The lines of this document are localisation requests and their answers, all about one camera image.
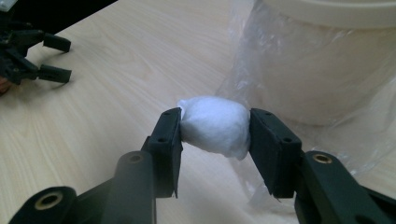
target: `screw hole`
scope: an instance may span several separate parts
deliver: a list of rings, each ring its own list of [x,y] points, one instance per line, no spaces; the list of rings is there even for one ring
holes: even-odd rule
[[[60,191],[48,193],[35,202],[36,210],[46,210],[58,204],[64,195]]]
[[[286,138],[283,138],[283,141],[284,141],[284,142],[287,142],[287,143],[290,143],[290,142],[292,142],[293,140],[291,140],[291,138],[286,137]]]
[[[314,155],[314,160],[320,163],[324,163],[324,164],[329,164],[332,163],[332,158],[323,155],[323,154],[315,154]]]
[[[142,160],[143,160],[143,157],[139,156],[139,155],[133,155],[132,157],[129,158],[130,163],[138,163]]]
[[[361,224],[375,224],[374,221],[372,221],[369,217],[366,217],[366,216],[357,215],[357,216],[355,216],[355,219],[358,223],[361,223]]]

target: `light wood grain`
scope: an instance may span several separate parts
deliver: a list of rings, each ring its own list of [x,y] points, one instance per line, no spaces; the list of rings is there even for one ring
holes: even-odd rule
[[[24,81],[0,98],[0,223],[52,186],[78,194],[110,178],[177,101],[214,94],[232,64],[227,0],[119,0],[59,35],[62,54],[28,59],[72,69],[70,83]],[[393,153],[361,181],[396,197]],[[179,198],[157,200],[158,223],[296,223],[248,209],[228,159],[185,145]]]

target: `black robotic claw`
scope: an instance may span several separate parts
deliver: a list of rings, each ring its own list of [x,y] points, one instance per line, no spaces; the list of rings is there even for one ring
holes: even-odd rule
[[[0,77],[17,85],[25,78],[67,83],[71,70],[47,65],[38,68],[25,57],[28,49],[41,41],[44,41],[44,46],[63,52],[70,50],[71,42],[57,35],[34,30],[30,23],[15,22],[11,18],[12,11],[0,12]]]

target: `black plastic part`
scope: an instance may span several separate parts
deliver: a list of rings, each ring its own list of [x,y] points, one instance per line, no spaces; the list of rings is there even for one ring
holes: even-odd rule
[[[68,187],[44,189],[26,201],[9,224],[71,223],[69,215],[76,198],[76,192]]]
[[[294,200],[294,210],[300,224],[318,224],[320,215],[314,203],[302,199],[298,194]]]
[[[60,37],[57,35],[51,35],[51,34],[44,35],[43,45],[45,47],[49,47],[52,49],[58,49],[63,52],[69,52],[71,44],[72,44],[72,42],[66,38],[63,38],[63,37]]]
[[[393,224],[396,224],[396,200],[390,197],[373,191],[372,189],[364,188],[376,205],[388,216]]]
[[[43,40],[44,32],[41,30],[19,30],[12,32],[12,44],[15,46],[32,47]]]
[[[306,152],[301,173],[321,223],[390,223],[334,156],[318,151]]]
[[[120,158],[101,223],[156,223],[152,166],[146,151],[133,151]]]
[[[70,80],[72,74],[71,70],[66,70],[58,67],[52,67],[42,64],[40,70],[37,73],[39,79],[67,83]]]
[[[142,150],[148,151],[154,161],[156,197],[177,197],[177,182],[180,172],[180,158],[183,147],[180,137],[181,109],[173,108],[163,112]]]
[[[74,224],[97,224],[102,219],[105,211],[108,193],[110,192],[112,179],[107,180],[77,197],[71,214],[74,218],[70,223]]]
[[[293,168],[302,155],[301,140],[274,114],[250,110],[250,155],[270,194],[292,198]]]
[[[30,73],[34,73],[38,71],[38,68],[27,61],[17,50],[15,49],[6,49],[6,53],[21,66],[23,69],[26,69]]]

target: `table surface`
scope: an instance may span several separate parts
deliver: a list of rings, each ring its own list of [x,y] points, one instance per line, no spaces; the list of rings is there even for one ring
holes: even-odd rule
[[[42,189],[80,194],[109,179],[163,111],[214,94],[232,65],[229,12],[229,0],[119,0],[59,33],[70,52],[31,48],[34,64],[73,74],[65,85],[24,81],[0,98],[0,223]],[[359,181],[396,198],[395,163],[393,152]],[[241,171],[257,171],[239,165],[184,145],[179,197],[157,200],[158,223],[297,223],[289,202],[249,206],[257,186]]]

